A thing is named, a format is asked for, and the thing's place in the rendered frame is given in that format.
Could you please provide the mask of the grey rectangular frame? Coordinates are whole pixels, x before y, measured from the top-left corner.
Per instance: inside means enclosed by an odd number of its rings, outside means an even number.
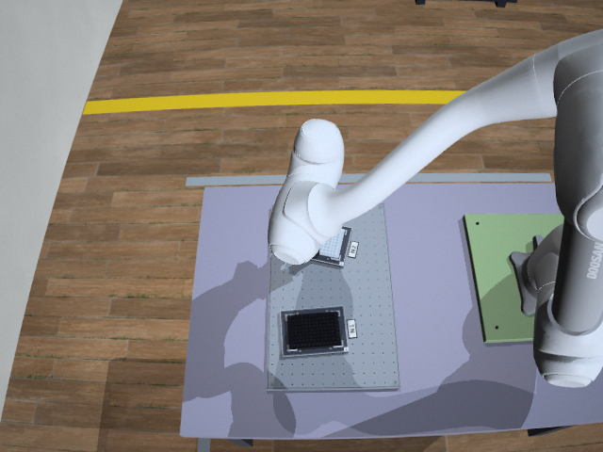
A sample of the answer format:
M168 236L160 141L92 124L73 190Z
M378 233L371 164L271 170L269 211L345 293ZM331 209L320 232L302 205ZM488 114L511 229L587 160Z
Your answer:
M325 313L325 312L336 312L336 311L338 313L338 322L339 322L339 330L340 330L340 339L341 339L340 346L307 347L307 348L289 349L288 326L287 326L287 316L288 315L301 315L301 314ZM298 309L298 310L285 310L285 311L280 311L280 316L281 316L283 358L349 352L344 305L343 306L333 306L333 307Z

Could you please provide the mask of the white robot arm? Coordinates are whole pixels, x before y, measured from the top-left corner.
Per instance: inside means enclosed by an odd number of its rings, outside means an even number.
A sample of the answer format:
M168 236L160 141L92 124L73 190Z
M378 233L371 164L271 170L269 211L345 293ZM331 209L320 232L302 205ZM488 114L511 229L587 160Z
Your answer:
M587 386L603 367L603 29L561 41L454 98L343 189L337 126L306 121L271 212L269 247L286 263L307 263L345 222L461 137L493 123L556 116L556 200L566 219L546 239L532 238L534 252L514 251L509 259L521 312L536 313L533 357L541 376L557 386Z

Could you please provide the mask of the black rectangular frame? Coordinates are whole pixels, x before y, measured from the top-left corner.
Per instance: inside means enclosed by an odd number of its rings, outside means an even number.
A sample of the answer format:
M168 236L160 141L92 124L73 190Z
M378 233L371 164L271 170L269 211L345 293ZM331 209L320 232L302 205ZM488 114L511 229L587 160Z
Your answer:
M327 265L331 265L331 266L343 267L345 258L346 258L346 254L347 254L348 245L350 242L350 235L351 235L352 228L343 226L342 229L344 229L345 232L344 232L344 236L343 236L343 241L342 241L339 257L333 258L333 257L329 257L329 256L324 256L324 255L319 255L319 256L315 255L310 261L319 262L319 263L327 264Z

